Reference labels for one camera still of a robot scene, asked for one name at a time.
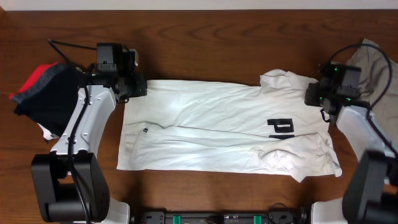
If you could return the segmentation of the white printed t-shirt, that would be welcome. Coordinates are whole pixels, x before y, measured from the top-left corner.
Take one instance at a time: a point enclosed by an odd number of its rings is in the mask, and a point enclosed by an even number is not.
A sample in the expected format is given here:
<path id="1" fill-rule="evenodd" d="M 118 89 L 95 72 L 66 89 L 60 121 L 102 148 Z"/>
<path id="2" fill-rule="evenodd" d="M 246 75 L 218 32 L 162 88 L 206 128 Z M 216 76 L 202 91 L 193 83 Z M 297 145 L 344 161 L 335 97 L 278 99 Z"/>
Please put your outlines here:
<path id="1" fill-rule="evenodd" d="M 275 69 L 257 86 L 150 80 L 125 106 L 119 170 L 289 175 L 342 173 L 320 109 L 304 103 L 313 78 Z"/>

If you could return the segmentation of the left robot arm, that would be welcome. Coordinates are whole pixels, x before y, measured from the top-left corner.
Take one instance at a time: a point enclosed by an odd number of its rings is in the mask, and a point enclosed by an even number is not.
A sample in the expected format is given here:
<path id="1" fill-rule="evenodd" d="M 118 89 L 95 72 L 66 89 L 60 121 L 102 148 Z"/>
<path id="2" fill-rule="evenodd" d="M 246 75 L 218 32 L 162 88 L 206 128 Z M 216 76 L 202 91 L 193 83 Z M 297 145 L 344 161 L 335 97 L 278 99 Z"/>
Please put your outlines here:
<path id="1" fill-rule="evenodd" d="M 48 154 L 37 154 L 31 173 L 39 210 L 45 222 L 130 223 L 130 206 L 110 196 L 97 160 L 104 128 L 118 103 L 147 94 L 147 81 L 138 73 L 138 53 L 125 45 L 98 43 L 96 62 L 79 69 L 73 114 Z"/>

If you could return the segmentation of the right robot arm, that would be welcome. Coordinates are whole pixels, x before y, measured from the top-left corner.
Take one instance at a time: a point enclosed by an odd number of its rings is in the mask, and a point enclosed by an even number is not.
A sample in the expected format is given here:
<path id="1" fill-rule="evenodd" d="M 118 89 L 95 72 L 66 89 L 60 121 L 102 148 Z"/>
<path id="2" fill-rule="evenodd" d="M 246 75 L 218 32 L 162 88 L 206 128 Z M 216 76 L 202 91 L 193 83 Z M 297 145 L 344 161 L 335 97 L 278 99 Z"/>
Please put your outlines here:
<path id="1" fill-rule="evenodd" d="M 349 141 L 358 166 L 342 198 L 315 202 L 309 223 L 397 223 L 397 151 L 373 118 L 369 103 L 359 99 L 361 69 L 328 62 L 322 79 L 311 83 L 305 104 L 317 106 L 325 122 L 334 124 Z"/>

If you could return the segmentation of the grey garment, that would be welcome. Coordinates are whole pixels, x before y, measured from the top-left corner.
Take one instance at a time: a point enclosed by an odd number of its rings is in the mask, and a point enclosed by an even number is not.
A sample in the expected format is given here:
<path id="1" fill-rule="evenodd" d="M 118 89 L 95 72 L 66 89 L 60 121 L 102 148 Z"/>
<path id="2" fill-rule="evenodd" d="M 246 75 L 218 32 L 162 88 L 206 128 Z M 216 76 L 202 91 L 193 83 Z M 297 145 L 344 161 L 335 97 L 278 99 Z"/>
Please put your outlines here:
<path id="1" fill-rule="evenodd" d="M 348 65 L 361 69 L 360 99 L 370 104 L 364 112 L 364 122 L 397 147 L 397 62 L 369 39 L 353 47 L 356 51 Z"/>

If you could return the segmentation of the black folded garment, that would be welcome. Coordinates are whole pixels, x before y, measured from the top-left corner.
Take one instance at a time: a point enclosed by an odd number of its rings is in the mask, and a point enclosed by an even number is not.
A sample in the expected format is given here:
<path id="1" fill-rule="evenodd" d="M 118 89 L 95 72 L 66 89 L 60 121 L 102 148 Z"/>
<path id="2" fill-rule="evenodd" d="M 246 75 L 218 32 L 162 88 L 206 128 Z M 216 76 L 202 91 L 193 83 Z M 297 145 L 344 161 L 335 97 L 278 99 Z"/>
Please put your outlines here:
<path id="1" fill-rule="evenodd" d="M 28 116 L 60 137 L 67 127 L 78 99 L 78 78 L 63 63 L 49 68 L 27 91 L 16 94 L 17 115 Z"/>

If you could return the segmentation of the red folded garment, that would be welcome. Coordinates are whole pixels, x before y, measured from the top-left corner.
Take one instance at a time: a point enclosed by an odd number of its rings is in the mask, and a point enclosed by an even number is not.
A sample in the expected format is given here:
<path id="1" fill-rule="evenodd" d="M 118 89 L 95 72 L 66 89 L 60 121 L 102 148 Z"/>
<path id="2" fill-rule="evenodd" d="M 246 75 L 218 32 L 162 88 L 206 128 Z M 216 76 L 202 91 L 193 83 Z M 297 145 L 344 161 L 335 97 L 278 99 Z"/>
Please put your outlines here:
<path id="1" fill-rule="evenodd" d="M 17 92 L 11 93 L 9 95 L 9 99 L 11 100 L 12 97 L 15 96 L 16 94 L 20 94 L 20 93 L 27 91 L 29 88 L 31 88 L 34 84 L 36 84 L 38 82 L 38 80 L 44 74 L 44 72 L 46 72 L 49 68 L 55 66 L 56 64 L 58 64 L 58 62 L 54 62 L 51 64 L 39 65 L 33 71 L 33 73 L 30 75 L 30 77 L 27 79 L 27 81 L 20 87 L 20 89 Z"/>

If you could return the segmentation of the white green folded garment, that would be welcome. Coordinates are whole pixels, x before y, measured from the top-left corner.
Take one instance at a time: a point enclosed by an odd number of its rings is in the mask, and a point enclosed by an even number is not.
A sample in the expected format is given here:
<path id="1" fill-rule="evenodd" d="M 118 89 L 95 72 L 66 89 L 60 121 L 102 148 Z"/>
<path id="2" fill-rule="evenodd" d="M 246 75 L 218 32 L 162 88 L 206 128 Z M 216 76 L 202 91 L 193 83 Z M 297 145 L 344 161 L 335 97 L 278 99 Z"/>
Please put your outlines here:
<path id="1" fill-rule="evenodd" d="M 42 130 L 42 135 L 43 135 L 44 141 L 49 142 L 51 140 L 58 139 L 58 136 L 56 134 L 52 133 L 51 131 L 46 129 L 41 124 L 38 123 L 38 125 L 41 128 L 41 130 Z"/>

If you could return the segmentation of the black mounting rail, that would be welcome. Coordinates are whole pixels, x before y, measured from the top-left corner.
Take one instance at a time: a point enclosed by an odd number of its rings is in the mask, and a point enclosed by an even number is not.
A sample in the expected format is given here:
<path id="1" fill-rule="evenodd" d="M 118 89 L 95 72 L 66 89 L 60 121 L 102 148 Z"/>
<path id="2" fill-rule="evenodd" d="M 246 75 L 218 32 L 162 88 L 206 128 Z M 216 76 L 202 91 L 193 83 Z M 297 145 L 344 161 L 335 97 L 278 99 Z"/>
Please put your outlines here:
<path id="1" fill-rule="evenodd" d="M 310 209 L 289 208 L 275 203 L 266 211 L 255 212 L 172 212 L 152 210 L 133 213 L 130 224 L 305 224 L 310 223 Z"/>

